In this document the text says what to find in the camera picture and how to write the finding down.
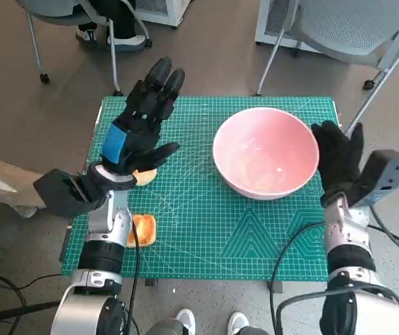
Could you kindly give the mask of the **black left robot hand, blue tape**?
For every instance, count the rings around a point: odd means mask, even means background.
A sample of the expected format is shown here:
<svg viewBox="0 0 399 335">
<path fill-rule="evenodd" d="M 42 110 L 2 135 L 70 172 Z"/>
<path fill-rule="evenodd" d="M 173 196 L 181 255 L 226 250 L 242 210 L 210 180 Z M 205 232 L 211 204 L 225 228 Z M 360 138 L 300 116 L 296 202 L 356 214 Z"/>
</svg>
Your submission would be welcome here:
<svg viewBox="0 0 399 335">
<path fill-rule="evenodd" d="M 114 119 L 103 142 L 101 158 L 106 170 L 120 175 L 153 170 L 179 149 L 175 142 L 156 145 L 184 79 L 184 69 L 172 70 L 171 59 L 163 57 L 136 82 L 124 111 Z"/>
</svg>

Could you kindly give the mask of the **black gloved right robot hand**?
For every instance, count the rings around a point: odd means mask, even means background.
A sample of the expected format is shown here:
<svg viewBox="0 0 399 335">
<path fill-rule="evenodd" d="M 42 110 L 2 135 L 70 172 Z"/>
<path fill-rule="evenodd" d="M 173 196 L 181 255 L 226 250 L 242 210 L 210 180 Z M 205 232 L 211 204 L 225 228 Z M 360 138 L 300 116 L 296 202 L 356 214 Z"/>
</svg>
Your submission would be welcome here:
<svg viewBox="0 0 399 335">
<path fill-rule="evenodd" d="M 363 125 L 355 125 L 349 137 L 332 121 L 312 124 L 311 130 L 319 148 L 318 171 L 324 190 L 321 204 L 326 206 L 334 195 L 351 189 L 361 174 Z"/>
</svg>

